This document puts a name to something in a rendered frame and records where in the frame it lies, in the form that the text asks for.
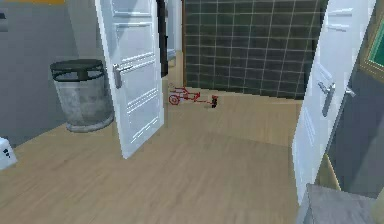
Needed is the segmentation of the white box with black dots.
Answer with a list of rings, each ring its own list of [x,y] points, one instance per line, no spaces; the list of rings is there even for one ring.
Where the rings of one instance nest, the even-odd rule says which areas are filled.
[[[9,141],[0,137],[0,170],[4,170],[17,162],[16,155]]]

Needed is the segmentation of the grey metal waste bin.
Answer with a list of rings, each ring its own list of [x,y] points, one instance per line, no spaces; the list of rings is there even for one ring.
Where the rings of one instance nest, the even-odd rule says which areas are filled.
[[[58,61],[50,70],[69,131],[93,132],[113,122],[108,75],[101,60]]]

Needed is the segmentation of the wood framed green picture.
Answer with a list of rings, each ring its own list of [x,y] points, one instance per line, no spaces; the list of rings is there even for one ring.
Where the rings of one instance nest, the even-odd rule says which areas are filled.
[[[384,83],[384,0],[376,1],[360,53],[359,68]]]

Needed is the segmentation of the grey block furniture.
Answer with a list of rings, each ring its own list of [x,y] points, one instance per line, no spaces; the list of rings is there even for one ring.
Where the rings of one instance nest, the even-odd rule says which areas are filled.
[[[308,184],[295,224],[375,224],[373,198]]]

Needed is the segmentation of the white panelled room door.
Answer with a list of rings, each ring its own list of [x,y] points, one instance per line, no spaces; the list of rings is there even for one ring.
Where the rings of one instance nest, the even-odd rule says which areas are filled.
[[[328,0],[292,142],[298,201],[303,200],[306,185],[316,180],[376,1]],[[326,117],[322,115],[325,94],[319,82],[326,87],[335,84]]]
[[[156,0],[95,0],[122,156],[164,124]],[[113,65],[132,66],[115,86]]]

